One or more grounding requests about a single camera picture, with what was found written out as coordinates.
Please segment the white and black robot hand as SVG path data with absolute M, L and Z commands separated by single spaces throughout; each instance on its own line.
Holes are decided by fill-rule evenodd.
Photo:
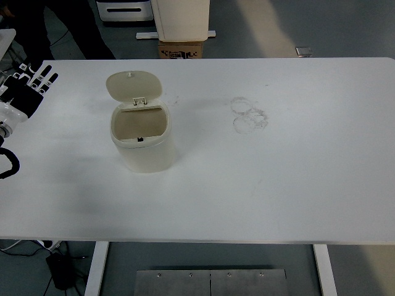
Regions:
M 58 78 L 58 74 L 51 73 L 51 70 L 52 66 L 46 65 L 35 72 L 20 64 L 18 70 L 1 83 L 1 137 L 9 137 L 19 123 L 36 112 Z

